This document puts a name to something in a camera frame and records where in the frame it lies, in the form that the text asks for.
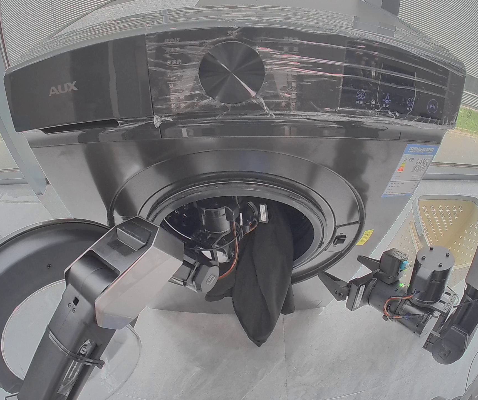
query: orange cable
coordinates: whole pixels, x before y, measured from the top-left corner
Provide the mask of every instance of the orange cable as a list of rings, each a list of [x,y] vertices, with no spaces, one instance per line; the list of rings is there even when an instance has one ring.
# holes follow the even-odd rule
[[[396,299],[400,299],[400,300],[404,300],[404,299],[410,299],[412,297],[414,297],[415,294],[413,295],[408,295],[406,297],[390,297],[389,299],[387,299],[387,301],[385,301],[385,303],[383,304],[383,314],[389,318],[404,318],[404,316],[391,316],[388,312],[387,312],[387,304],[390,303],[391,301],[394,301]]]
[[[235,222],[234,222],[234,237],[235,237],[235,257],[234,257],[234,262],[231,264],[231,267],[229,268],[228,271],[226,271],[224,274],[218,277],[217,280],[221,280],[222,278],[226,277],[231,273],[231,271],[235,268],[235,265],[237,265],[237,258],[239,257],[239,243],[237,242],[237,235],[236,235],[236,230],[235,230]]]

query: label sticker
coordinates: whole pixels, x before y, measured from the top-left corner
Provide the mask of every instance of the label sticker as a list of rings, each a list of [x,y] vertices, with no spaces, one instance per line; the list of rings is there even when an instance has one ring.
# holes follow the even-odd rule
[[[374,230],[367,230],[363,233],[363,235],[360,238],[360,241],[356,243],[356,246],[363,246],[369,238],[371,238],[372,233],[374,233]]]
[[[263,223],[269,222],[269,218],[267,216],[267,205],[260,204],[259,205],[259,220]]]
[[[411,196],[438,149],[439,145],[409,143],[382,197]]]
[[[363,292],[365,291],[365,285],[361,285],[360,291],[357,292],[356,300],[354,301],[354,305],[352,305],[352,311],[354,311],[357,307],[360,306],[361,299],[363,297]]]

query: qr code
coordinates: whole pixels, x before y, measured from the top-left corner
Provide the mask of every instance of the qr code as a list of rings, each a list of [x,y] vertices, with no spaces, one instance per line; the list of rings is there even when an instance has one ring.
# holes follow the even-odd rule
[[[413,165],[412,172],[425,172],[428,169],[428,164],[430,163],[429,158],[418,158]]]

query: plastic wrap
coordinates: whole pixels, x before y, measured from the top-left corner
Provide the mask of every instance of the plastic wrap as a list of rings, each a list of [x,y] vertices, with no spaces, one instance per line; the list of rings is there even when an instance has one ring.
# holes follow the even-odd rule
[[[455,121],[464,66],[387,12],[358,0],[302,0],[301,7],[228,1],[114,2],[56,32],[21,63],[145,35],[156,127],[186,115],[381,120],[421,128]],[[263,86],[246,102],[220,103],[200,83],[200,61],[223,41],[248,44],[264,63]]]
[[[453,103],[457,100],[459,105],[462,90],[462,76],[453,71],[459,67],[448,59],[418,56],[400,44],[363,35],[215,27],[175,29],[146,37],[153,110],[160,117],[382,119],[448,126],[455,120],[458,106]],[[241,103],[219,101],[202,84],[201,61],[224,42],[246,44],[264,65],[260,90]],[[452,88],[456,81],[461,81],[461,87]],[[236,87],[248,89],[245,84]]]

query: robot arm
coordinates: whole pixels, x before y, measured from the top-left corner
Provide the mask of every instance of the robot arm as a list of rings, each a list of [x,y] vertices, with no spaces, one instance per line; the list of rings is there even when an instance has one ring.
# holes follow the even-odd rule
[[[65,271],[66,289],[29,365],[18,400],[77,398],[115,330],[134,321],[171,277],[207,292],[219,268],[172,234],[135,217],[109,230]]]
[[[385,320],[395,320],[425,338],[423,348],[437,362],[454,363],[467,350],[478,326],[478,247],[457,306],[457,295],[447,286],[454,265],[448,249],[429,246],[419,250],[405,286],[400,278],[407,259],[401,251],[390,249],[380,260],[359,256],[358,261],[372,272],[349,283],[327,272],[319,277],[338,301],[346,299],[350,311],[371,305]]]

